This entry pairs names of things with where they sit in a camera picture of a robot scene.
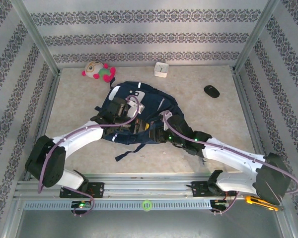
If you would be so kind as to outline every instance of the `patterned wallpaper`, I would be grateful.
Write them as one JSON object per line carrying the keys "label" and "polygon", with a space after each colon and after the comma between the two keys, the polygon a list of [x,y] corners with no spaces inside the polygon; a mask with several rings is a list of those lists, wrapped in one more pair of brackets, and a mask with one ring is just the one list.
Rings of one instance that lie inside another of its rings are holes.
{"label": "patterned wallpaper", "polygon": [[38,133],[52,73],[8,0],[0,0],[0,234]]}
{"label": "patterned wallpaper", "polygon": [[26,0],[60,68],[234,65],[267,0]]}
{"label": "patterned wallpaper", "polygon": [[[265,152],[298,178],[298,0],[279,3],[240,77]],[[287,199],[298,230],[298,193]]]}

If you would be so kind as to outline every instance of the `black mount bracket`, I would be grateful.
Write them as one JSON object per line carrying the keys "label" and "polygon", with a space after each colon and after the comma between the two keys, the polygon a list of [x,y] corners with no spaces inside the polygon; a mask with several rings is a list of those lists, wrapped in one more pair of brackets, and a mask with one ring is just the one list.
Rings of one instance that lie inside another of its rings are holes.
{"label": "black mount bracket", "polygon": [[208,181],[193,181],[191,185],[187,187],[192,188],[193,197],[225,197],[224,199],[211,200],[212,212],[220,213],[224,211],[227,207],[227,197],[234,197],[237,195],[236,191],[223,191],[217,185],[217,177],[222,173],[222,170],[215,170],[212,175],[209,177]]}
{"label": "black mount bracket", "polygon": [[[102,198],[104,194],[104,186],[105,183],[103,182],[89,182],[85,193],[91,195],[93,198]],[[62,187],[60,198],[86,198],[86,196]]]}

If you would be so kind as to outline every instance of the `metal base plate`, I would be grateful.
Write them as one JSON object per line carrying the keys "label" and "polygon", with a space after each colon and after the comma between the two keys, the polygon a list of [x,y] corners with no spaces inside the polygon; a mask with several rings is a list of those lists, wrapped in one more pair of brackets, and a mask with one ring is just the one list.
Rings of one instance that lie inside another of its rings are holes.
{"label": "metal base plate", "polygon": [[[220,192],[219,194],[213,194],[209,190],[207,181],[193,181],[191,182],[192,194],[193,197],[213,197],[213,196],[226,196],[226,193]],[[236,196],[236,191],[228,191],[229,196]]]}
{"label": "metal base plate", "polygon": [[[102,198],[104,194],[104,185],[105,183],[103,182],[89,182],[86,193],[91,195],[93,198]],[[86,196],[62,187],[60,191],[60,198],[86,198]]]}

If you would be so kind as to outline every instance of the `plush doll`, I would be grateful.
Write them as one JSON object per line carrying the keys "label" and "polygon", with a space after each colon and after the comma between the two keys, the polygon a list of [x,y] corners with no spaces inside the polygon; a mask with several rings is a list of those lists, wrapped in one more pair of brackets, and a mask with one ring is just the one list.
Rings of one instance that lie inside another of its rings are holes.
{"label": "plush doll", "polygon": [[106,83],[109,83],[115,76],[116,68],[108,69],[108,64],[102,64],[98,61],[89,62],[85,70],[81,73],[83,76],[99,79],[102,78]]}

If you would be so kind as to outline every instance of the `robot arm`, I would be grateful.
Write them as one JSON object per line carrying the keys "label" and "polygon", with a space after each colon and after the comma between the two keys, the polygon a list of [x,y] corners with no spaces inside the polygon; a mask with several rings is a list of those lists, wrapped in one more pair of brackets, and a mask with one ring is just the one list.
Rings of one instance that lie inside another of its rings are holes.
{"label": "robot arm", "polygon": [[26,162],[26,170],[39,179],[47,153],[56,143],[63,140],[53,151],[49,159],[44,173],[43,185],[45,187],[51,187],[57,184],[75,190],[84,190],[83,186],[87,185],[88,180],[77,171],[64,169],[64,164],[68,156],[76,150],[102,138],[103,129],[100,127],[89,128],[89,126],[92,125],[98,125],[98,123],[94,121],[87,122],[80,127],[86,128],[85,130],[75,133],[66,140],[64,140],[65,136],[69,135],[71,132],[51,139],[45,135],[40,137],[35,143],[29,159]]}
{"label": "robot arm", "polygon": [[253,154],[226,145],[209,134],[193,131],[179,115],[166,113],[164,119],[168,123],[164,123],[163,128],[156,129],[153,137],[162,142],[169,140],[174,146],[183,148],[191,155],[216,160],[239,171],[215,171],[209,179],[209,189],[252,193],[271,204],[281,203],[291,179],[271,168],[273,166],[287,171],[279,156],[272,153],[268,156]]}

